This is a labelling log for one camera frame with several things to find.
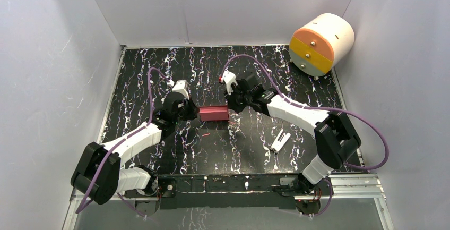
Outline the pink paper box sheet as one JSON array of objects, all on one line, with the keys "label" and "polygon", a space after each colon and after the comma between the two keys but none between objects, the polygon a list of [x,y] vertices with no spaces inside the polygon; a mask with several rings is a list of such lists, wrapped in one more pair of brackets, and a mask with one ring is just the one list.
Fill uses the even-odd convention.
[{"label": "pink paper box sheet", "polygon": [[199,108],[202,121],[228,121],[230,119],[227,105],[202,106]]}]

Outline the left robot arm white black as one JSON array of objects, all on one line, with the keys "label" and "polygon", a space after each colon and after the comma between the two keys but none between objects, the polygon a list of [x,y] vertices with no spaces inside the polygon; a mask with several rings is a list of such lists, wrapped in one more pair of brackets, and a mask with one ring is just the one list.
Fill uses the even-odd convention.
[{"label": "left robot arm white black", "polygon": [[194,120],[198,113],[199,108],[187,90],[169,92],[151,120],[113,141],[89,143],[71,177],[71,186],[99,205],[125,191],[139,190],[145,196],[155,195],[159,189],[155,171],[145,166],[128,169],[123,166],[174,133],[180,121]]}]

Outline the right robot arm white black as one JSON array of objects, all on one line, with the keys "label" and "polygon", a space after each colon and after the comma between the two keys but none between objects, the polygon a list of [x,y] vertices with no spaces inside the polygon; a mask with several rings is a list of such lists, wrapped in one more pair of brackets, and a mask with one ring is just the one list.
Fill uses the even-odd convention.
[{"label": "right robot arm white black", "polygon": [[287,121],[314,138],[317,155],[296,180],[274,187],[275,192],[284,196],[314,194],[320,182],[340,169],[361,145],[348,115],[339,109],[309,109],[305,104],[290,101],[276,89],[264,89],[251,72],[237,78],[234,73],[224,71],[219,82],[226,86],[224,96],[228,108],[235,113],[250,107],[258,113]]}]

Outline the small white plastic clip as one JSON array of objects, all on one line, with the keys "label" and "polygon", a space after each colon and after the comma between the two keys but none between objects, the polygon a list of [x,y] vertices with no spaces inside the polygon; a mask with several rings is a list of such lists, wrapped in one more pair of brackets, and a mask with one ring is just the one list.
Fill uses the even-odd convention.
[{"label": "small white plastic clip", "polygon": [[274,142],[272,143],[270,150],[278,153],[284,147],[290,137],[291,134],[289,132],[284,132],[284,129],[281,129]]}]

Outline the round drawer cabinet toy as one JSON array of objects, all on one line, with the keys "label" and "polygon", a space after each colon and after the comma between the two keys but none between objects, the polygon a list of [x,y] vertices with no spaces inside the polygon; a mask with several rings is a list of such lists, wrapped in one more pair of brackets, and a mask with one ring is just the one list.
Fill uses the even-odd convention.
[{"label": "round drawer cabinet toy", "polygon": [[289,42],[290,62],[319,78],[349,53],[354,41],[355,32],[345,19],[324,13],[293,33]]}]

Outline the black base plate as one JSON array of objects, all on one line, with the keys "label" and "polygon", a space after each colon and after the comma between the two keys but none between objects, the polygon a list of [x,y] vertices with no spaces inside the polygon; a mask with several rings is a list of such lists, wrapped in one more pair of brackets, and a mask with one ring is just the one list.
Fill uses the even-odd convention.
[{"label": "black base plate", "polygon": [[126,191],[126,198],[156,201],[160,209],[194,207],[279,209],[320,208],[318,199],[330,192],[324,182],[312,189],[299,186],[296,173],[237,175],[160,175],[153,196]]}]

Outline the aluminium front rail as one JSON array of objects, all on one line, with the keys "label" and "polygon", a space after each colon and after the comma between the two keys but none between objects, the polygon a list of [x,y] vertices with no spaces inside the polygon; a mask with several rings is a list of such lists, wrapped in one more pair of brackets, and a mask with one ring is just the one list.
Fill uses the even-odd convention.
[{"label": "aluminium front rail", "polygon": [[275,193],[296,200],[338,198],[384,197],[381,183],[371,174],[332,174],[317,184],[302,184],[291,174],[250,175],[157,175],[134,174],[129,170],[120,173],[117,180],[101,181],[89,193],[89,199],[101,205],[115,194],[128,198],[165,197],[182,194],[267,194]]}]

